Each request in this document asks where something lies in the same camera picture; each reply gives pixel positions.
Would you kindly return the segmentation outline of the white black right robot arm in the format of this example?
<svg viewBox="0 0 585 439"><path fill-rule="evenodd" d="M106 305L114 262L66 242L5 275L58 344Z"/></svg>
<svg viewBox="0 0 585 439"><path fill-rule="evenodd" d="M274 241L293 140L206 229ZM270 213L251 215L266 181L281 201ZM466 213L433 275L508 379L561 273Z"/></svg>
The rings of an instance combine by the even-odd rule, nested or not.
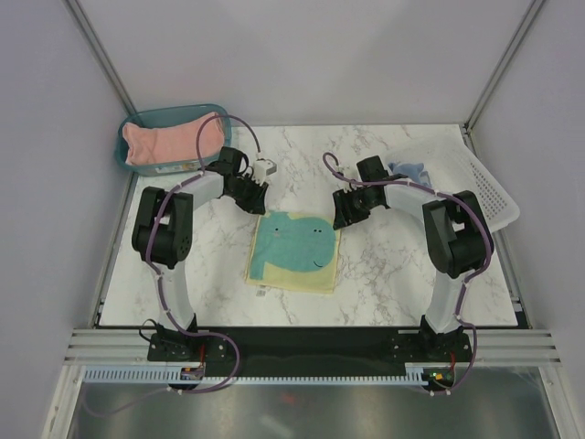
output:
<svg viewBox="0 0 585 439"><path fill-rule="evenodd" d="M377 155L357 164L358 180L342 173L332 153L324 153L323 162L334 177L348 184L333 194L336 230L367 220L377 207L399 210L422 225L436 276L431 303L420 323L427 332L419 336L418 349L428 360L441 359L452 346L447 334L473 326L462 318L463 301L469 283L489 267L494 252L476 195L469 190L444 193L406 175L391 175Z"/></svg>

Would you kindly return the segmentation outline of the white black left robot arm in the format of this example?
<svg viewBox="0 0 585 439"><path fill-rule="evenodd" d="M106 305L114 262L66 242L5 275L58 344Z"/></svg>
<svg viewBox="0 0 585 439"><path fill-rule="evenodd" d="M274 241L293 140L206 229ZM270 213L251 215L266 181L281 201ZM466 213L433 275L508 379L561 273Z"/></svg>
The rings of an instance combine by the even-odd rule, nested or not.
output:
<svg viewBox="0 0 585 439"><path fill-rule="evenodd" d="M168 190L146 187L133 226L132 246L154 275L159 302L156 336L180 360L200 348L197 317L188 297L185 261L191 251L194 212L208 202L231 198L251 215L266 213L268 179L275 162L261 155L250 163L238 149L224 147L218 159Z"/></svg>

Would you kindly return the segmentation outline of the yellow green towel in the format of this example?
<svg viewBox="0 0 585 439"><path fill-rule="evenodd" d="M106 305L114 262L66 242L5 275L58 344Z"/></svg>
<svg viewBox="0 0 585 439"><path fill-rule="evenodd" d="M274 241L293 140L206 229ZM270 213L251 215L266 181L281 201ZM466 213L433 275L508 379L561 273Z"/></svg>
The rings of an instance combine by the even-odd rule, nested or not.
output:
<svg viewBox="0 0 585 439"><path fill-rule="evenodd" d="M245 272L247 284L294 292L335 289L340 232L329 218L270 211L258 219Z"/></svg>

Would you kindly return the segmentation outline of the blue towel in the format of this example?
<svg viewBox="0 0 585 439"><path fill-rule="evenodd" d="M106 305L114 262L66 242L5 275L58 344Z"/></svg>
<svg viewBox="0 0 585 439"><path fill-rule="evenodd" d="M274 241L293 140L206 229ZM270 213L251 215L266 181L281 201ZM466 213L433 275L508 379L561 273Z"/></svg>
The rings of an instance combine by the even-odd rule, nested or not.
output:
<svg viewBox="0 0 585 439"><path fill-rule="evenodd" d="M423 163L390 162L388 168L394 175L400 174L419 185L432 187L429 172Z"/></svg>

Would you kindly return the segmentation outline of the pink towel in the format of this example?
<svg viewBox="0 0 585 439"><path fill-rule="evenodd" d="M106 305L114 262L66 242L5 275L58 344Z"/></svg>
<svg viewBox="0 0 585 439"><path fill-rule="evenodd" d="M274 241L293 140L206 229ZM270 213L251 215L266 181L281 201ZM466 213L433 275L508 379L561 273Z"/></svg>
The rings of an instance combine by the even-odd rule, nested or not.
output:
<svg viewBox="0 0 585 439"><path fill-rule="evenodd" d="M126 163L131 166L147 166L198 159L196 139L199 129L212 116L211 112L195 121L166 128L142 128L135 123L122 127L122 138L128 144ZM219 152L226 135L219 118L208 122L199 136L202 158Z"/></svg>

